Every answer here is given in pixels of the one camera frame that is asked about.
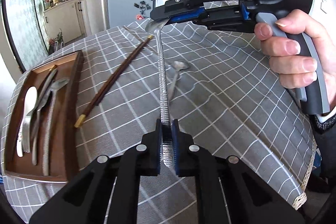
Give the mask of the person's right hand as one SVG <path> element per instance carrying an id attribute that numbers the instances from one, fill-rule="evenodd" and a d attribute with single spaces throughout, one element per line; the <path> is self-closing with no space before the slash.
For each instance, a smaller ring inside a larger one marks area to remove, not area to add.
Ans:
<path id="1" fill-rule="evenodd" d="M 322 24 L 301 10 L 293 10 L 276 25 L 286 33 L 304 32 L 311 37 L 322 66 L 330 108 L 335 108 L 335 41 Z M 301 56 L 297 41 L 274 36 L 266 23 L 256 24 L 254 32 L 261 42 L 262 52 L 270 57 L 270 68 L 279 74 L 283 87 L 303 88 L 317 79 L 317 61 Z"/>

